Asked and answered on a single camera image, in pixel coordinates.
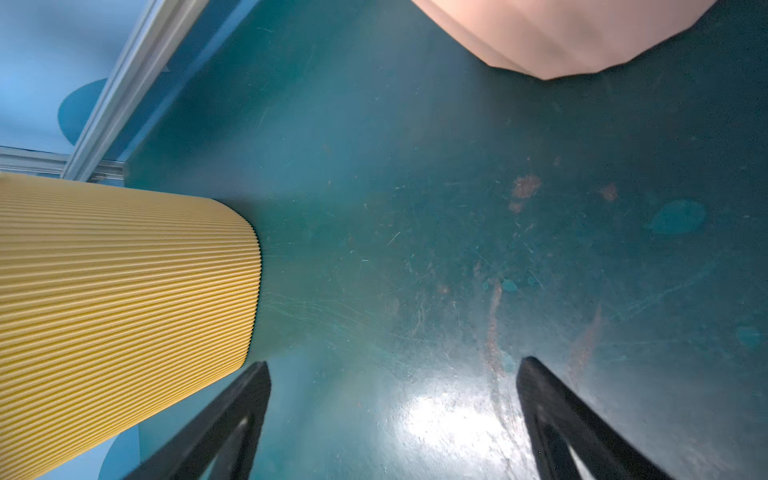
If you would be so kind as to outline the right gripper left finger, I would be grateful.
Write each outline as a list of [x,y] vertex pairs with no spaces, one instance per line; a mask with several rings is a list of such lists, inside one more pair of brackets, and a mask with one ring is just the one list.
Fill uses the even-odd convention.
[[271,395],[268,364],[250,365],[129,479],[247,479]]

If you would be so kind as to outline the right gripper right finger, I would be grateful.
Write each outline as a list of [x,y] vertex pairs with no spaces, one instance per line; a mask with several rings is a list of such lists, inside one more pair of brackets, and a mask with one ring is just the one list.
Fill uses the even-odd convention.
[[668,479],[549,368],[522,359],[516,388],[541,479],[579,479],[578,456],[595,479]]

